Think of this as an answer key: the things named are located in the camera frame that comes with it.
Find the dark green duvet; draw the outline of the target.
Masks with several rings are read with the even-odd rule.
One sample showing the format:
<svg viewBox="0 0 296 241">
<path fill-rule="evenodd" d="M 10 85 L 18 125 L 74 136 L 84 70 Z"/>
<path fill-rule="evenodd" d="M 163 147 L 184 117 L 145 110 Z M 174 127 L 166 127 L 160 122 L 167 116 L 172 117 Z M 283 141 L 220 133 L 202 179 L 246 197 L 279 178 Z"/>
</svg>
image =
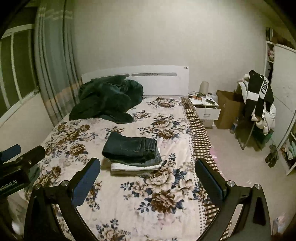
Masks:
<svg viewBox="0 0 296 241">
<path fill-rule="evenodd" d="M 143 87 L 123 75 L 93 79 L 83 84 L 78 93 L 79 103 L 69 114 L 69 120 L 102 118 L 114 123 L 132 123 L 128 110 L 143 100 Z"/>
</svg>

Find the white shelf unit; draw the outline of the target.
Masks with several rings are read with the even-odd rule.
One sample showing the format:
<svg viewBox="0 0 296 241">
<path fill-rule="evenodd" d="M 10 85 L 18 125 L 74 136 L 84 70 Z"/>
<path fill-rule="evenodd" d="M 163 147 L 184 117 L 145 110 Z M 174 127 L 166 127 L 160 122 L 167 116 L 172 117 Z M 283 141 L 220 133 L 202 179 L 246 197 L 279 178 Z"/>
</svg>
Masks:
<svg viewBox="0 0 296 241">
<path fill-rule="evenodd" d="M 289 146 L 295 144 L 295 50 L 284 45 L 265 43 L 263 74 L 270 81 L 276 107 L 275 128 L 271 137 L 277 147 L 285 174 L 295 168 L 295 158 L 288 159 Z"/>
</svg>

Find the grey striped curtain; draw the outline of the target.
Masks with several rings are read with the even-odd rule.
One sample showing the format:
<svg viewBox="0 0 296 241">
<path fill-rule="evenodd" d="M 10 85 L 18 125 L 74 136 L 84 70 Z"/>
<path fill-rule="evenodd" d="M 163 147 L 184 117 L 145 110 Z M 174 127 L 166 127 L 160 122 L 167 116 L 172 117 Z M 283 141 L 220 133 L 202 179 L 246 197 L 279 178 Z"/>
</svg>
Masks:
<svg viewBox="0 0 296 241">
<path fill-rule="evenodd" d="M 44 106 L 57 125 L 78 103 L 81 85 L 74 60 L 73 1 L 41 1 L 34 30 L 37 78 Z"/>
</svg>

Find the dark blue denim jeans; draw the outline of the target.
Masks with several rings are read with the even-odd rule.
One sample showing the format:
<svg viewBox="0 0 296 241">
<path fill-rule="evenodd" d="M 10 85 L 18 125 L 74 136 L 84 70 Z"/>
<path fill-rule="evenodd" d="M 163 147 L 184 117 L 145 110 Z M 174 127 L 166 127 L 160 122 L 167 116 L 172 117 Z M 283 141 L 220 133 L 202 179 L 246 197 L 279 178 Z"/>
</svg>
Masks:
<svg viewBox="0 0 296 241">
<path fill-rule="evenodd" d="M 102 154 L 109 160 L 139 161 L 154 159 L 157 141 L 150 138 L 122 136 L 112 132 L 105 143 Z"/>
</svg>

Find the brown cardboard box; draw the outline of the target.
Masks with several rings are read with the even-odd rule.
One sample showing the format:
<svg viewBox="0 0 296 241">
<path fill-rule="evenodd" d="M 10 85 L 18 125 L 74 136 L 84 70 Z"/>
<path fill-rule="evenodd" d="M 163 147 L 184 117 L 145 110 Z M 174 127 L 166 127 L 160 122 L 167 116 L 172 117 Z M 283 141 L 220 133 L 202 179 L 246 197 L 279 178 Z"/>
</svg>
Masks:
<svg viewBox="0 0 296 241">
<path fill-rule="evenodd" d="M 220 114 L 218 120 L 214 121 L 215 126 L 220 130 L 230 129 L 245 105 L 243 96 L 236 92 L 223 90 L 217 90 L 216 95 L 218 96 Z"/>
</svg>

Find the folded grey jeans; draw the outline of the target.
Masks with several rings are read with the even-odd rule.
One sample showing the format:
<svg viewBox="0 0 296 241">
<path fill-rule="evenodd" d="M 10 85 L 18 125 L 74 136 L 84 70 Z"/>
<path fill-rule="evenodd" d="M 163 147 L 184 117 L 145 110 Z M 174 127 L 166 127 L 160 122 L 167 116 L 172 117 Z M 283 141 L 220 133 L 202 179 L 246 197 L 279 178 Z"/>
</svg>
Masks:
<svg viewBox="0 0 296 241">
<path fill-rule="evenodd" d="M 160 154 L 160 148 L 157 148 L 156 155 L 154 159 L 146 160 L 142 163 L 139 161 L 122 161 L 122 160 L 110 160 L 112 163 L 119 163 L 128 166 L 136 166 L 136 167 L 148 167 L 148 166 L 156 166 L 161 164 L 162 158 Z"/>
</svg>

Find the white nightstand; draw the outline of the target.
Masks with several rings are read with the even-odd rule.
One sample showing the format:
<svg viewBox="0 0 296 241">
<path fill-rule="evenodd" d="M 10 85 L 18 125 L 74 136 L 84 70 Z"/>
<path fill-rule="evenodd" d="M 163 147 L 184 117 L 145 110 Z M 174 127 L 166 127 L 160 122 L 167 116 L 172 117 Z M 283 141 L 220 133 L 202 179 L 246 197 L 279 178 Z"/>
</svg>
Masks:
<svg viewBox="0 0 296 241">
<path fill-rule="evenodd" d="M 220 115 L 218 104 L 207 96 L 190 95 L 189 100 L 195 108 L 195 111 L 205 128 L 212 128 L 214 121 L 217 121 Z"/>
</svg>

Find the floral bed blanket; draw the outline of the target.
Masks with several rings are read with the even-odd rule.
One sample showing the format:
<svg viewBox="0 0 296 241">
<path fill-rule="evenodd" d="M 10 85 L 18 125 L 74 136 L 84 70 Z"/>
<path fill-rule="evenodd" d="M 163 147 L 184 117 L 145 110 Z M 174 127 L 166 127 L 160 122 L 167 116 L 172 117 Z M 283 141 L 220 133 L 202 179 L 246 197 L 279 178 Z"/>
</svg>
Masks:
<svg viewBox="0 0 296 241">
<path fill-rule="evenodd" d="M 216 215 L 195 173 L 204 158 L 217 169 L 211 142 L 186 97 L 145 97 L 129 111 L 132 123 L 64 118 L 43 142 L 36 182 L 71 179 L 95 157 L 101 171 L 78 211 L 98 240 L 197 240 Z M 112 132 L 156 140 L 162 159 L 153 171 L 118 171 L 102 155 Z"/>
</svg>

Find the folded white clothes stack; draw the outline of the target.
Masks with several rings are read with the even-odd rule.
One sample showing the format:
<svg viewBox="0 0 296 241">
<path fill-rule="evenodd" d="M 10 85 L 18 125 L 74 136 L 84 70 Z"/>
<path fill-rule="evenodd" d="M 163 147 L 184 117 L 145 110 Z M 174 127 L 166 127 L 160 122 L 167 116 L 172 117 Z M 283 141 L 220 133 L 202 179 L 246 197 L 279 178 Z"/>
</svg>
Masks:
<svg viewBox="0 0 296 241">
<path fill-rule="evenodd" d="M 136 167 L 136 166 L 128 166 L 119 163 L 112 163 L 110 171 L 112 175 L 121 175 L 121 176 L 141 176 L 148 175 L 153 171 L 156 171 L 162 167 L 162 164 L 156 166 L 148 166 L 148 167 Z"/>
</svg>

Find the dark slippers on floor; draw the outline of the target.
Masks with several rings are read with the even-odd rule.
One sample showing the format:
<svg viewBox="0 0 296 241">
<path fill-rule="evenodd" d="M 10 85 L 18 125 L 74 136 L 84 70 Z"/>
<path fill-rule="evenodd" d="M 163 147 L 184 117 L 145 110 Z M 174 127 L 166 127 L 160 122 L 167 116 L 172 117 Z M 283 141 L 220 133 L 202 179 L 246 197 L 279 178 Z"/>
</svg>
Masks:
<svg viewBox="0 0 296 241">
<path fill-rule="evenodd" d="M 272 168 L 275 166 L 277 160 L 279 159 L 279 154 L 275 145 L 271 144 L 269 148 L 270 153 L 265 158 L 265 162 L 268 164 L 269 168 Z"/>
</svg>

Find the white bed headboard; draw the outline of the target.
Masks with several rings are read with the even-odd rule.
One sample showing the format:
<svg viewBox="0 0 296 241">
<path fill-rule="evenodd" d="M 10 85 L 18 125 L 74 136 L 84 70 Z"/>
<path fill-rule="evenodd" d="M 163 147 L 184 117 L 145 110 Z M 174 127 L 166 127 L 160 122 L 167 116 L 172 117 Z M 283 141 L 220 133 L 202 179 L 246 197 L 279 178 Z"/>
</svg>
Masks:
<svg viewBox="0 0 296 241">
<path fill-rule="evenodd" d="M 187 96 L 189 67 L 176 65 L 140 65 L 99 69 L 82 75 L 82 83 L 111 76 L 125 76 L 140 83 L 144 95 Z"/>
</svg>

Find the black white jacket on chair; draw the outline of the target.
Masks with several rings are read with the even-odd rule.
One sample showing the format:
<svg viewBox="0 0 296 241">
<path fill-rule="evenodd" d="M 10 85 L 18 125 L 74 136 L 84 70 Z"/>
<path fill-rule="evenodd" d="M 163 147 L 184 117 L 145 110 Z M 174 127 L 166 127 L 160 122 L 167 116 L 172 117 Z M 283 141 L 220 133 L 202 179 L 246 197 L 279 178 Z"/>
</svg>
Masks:
<svg viewBox="0 0 296 241">
<path fill-rule="evenodd" d="M 251 116 L 255 111 L 256 116 L 264 118 L 265 111 L 270 112 L 273 102 L 270 81 L 264 75 L 250 70 L 247 99 L 244 107 L 245 117 Z"/>
</svg>

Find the white cylinder lamp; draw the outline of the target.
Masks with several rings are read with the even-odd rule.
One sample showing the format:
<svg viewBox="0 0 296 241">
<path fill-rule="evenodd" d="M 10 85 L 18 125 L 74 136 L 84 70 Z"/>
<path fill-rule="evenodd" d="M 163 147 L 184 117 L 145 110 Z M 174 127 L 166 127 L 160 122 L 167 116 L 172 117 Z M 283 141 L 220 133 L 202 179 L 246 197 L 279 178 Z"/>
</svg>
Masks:
<svg viewBox="0 0 296 241">
<path fill-rule="evenodd" d="M 202 81 L 200 84 L 200 89 L 199 92 L 203 95 L 207 95 L 209 90 L 209 82 L 207 81 Z"/>
</svg>

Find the window with white frame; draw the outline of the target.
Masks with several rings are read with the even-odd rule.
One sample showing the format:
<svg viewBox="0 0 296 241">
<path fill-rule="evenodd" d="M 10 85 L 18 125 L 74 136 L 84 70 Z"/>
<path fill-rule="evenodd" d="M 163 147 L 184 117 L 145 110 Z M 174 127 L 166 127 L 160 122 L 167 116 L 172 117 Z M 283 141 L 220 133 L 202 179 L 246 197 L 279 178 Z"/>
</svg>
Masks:
<svg viewBox="0 0 296 241">
<path fill-rule="evenodd" d="M 34 24 L 1 37 L 1 126 L 39 92 L 34 62 Z"/>
</svg>

